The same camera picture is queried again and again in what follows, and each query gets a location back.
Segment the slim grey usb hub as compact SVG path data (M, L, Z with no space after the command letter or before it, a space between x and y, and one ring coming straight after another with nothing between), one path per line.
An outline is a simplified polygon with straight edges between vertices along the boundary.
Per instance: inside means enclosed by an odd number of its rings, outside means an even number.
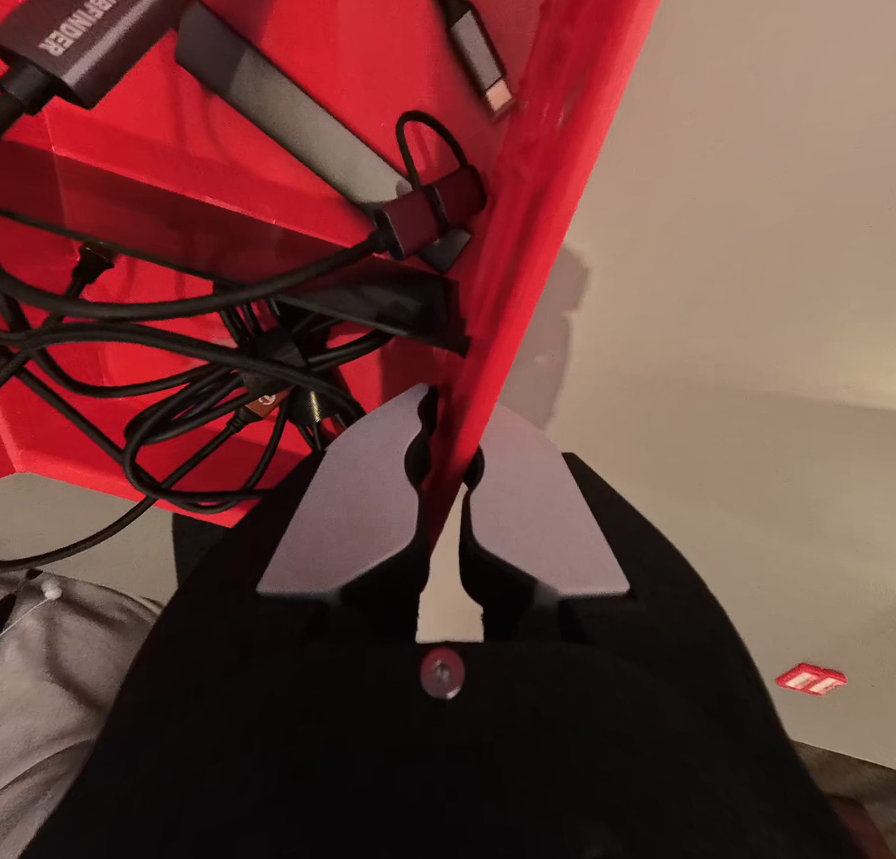
M181 18L175 61L365 213L410 192L403 174L201 2Z

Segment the dark grey printed usb hub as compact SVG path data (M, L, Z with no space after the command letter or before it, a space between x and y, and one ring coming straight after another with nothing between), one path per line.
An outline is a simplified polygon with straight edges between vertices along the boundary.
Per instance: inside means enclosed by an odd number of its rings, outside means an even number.
M1 26L1 134L54 98L93 109L195 1L20 2Z

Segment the red plastic tray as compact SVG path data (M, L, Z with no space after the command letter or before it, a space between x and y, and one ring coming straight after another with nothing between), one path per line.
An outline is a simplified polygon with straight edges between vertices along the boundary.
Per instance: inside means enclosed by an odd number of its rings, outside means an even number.
M427 341L400 336L343 368L368 412L416 383L439 389L439 525L487 426L661 0L471 0L513 101L495 119L451 47L435 0L204 0L354 134L401 168L399 115L456 136L486 183L485 211L446 279L381 257L353 285L421 275L469 337L450 349L425 300ZM266 279L362 240L362 212L175 62L169 32L92 111L53 100L2 140L2 266L63 288L78 245L125 256L86 298L150 302L208 292L217 275Z

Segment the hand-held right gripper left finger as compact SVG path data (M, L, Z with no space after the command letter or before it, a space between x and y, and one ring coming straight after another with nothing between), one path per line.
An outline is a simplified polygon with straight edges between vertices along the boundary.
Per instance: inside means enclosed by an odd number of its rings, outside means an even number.
M335 439L260 578L260 596L339 607L380 639L414 641L430 569L424 484L438 405L437 387L420 383Z

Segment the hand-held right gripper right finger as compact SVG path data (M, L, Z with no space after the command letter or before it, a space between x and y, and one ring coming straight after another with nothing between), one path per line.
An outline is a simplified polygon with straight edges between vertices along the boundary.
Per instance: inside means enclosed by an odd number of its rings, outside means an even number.
M459 571L484 641L561 638L577 602L630 598L563 453L526 418L496 406L464 482Z

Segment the person's grey shirt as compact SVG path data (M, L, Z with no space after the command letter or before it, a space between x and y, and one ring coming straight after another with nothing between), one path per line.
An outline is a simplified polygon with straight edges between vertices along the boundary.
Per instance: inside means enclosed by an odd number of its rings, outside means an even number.
M163 604L36 570L1 577L1 856L19 857L90 756Z

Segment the small red white tag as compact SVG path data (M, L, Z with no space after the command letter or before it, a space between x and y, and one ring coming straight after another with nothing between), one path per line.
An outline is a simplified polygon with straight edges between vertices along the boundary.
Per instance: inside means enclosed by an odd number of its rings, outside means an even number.
M847 682L845 674L811 663L799 663L775 678L775 684L781 689L812 696L825 696L844 688Z

